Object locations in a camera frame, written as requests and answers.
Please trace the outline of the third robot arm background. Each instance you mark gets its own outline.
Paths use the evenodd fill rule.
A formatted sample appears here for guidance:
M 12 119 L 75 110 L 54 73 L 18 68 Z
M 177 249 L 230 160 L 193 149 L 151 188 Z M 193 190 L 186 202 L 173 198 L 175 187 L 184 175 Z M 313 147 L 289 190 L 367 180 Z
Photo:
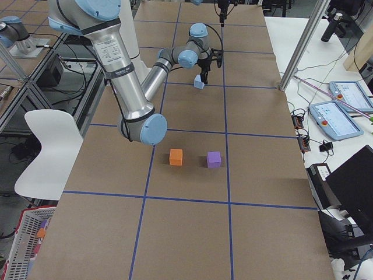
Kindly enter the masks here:
M 1 44 L 5 48 L 16 45 L 22 54 L 29 54 L 36 50 L 34 38 L 32 38 L 18 16 L 1 18 Z

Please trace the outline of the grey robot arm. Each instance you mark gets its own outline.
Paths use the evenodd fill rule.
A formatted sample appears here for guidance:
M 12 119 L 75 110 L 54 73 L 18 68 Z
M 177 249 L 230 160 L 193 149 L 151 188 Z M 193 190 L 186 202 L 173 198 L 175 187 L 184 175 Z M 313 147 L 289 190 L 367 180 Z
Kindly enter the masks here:
M 158 59 L 141 84 L 145 98 L 151 101 L 159 87 L 165 82 L 174 65 L 191 69 L 195 65 L 200 67 L 200 81 L 208 84 L 208 73 L 211 63 L 216 62 L 220 68 L 223 63 L 224 48 L 221 36 L 216 33 L 220 48 L 211 47 L 208 29 L 215 29 L 204 23 L 195 23 L 189 28 L 189 39 L 185 45 L 164 48 L 159 51 Z
M 129 141 L 156 145 L 167 131 L 166 118 L 150 102 L 172 65 L 158 59 L 144 82 L 120 35 L 121 1 L 48 1 L 50 26 L 89 39 L 105 77 L 112 83 L 122 117 L 118 129 Z

